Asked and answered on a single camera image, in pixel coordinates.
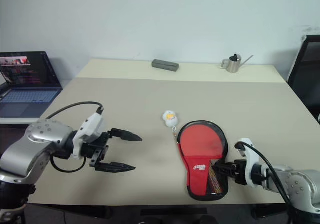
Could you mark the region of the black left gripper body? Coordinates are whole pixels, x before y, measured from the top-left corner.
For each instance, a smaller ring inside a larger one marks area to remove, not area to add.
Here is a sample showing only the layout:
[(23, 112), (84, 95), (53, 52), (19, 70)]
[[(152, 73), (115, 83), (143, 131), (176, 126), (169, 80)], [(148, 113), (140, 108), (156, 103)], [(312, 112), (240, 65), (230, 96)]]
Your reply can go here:
[(103, 132), (96, 140), (82, 145), (81, 155), (90, 159), (89, 166), (96, 171), (111, 172), (110, 164), (102, 163), (109, 148), (107, 145), (109, 139), (110, 132)]

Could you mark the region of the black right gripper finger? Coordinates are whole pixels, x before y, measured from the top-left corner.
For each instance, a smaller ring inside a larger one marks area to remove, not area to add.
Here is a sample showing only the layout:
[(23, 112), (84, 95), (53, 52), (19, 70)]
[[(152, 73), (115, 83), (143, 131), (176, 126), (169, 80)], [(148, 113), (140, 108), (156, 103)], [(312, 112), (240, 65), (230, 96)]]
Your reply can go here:
[(235, 177), (236, 164), (235, 163), (216, 163), (214, 165), (214, 170), (221, 175), (228, 177)]

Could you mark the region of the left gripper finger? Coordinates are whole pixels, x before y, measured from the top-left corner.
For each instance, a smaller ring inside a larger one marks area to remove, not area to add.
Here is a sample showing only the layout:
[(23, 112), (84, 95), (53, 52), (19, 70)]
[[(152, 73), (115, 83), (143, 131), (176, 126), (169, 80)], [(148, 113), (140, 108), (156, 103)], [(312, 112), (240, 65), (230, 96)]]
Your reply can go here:
[(134, 166), (119, 162), (98, 163), (94, 168), (101, 172), (128, 172), (136, 169)]
[(143, 139), (130, 132), (130, 131), (127, 131), (127, 130), (122, 130), (122, 129), (117, 129), (117, 128), (112, 128), (110, 131), (109, 131), (109, 137), (112, 138), (112, 137), (118, 137), (122, 140), (126, 140), (126, 141), (142, 141)]

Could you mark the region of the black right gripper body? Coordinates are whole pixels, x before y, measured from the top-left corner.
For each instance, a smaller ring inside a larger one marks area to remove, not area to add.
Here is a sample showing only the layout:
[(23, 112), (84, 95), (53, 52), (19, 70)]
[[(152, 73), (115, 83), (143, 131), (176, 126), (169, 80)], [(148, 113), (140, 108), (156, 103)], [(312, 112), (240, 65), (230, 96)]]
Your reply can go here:
[(235, 183), (237, 184), (241, 184), (241, 185), (247, 185), (247, 181), (246, 181), (246, 166), (247, 166), (247, 162), (245, 159), (237, 159), (235, 160)]

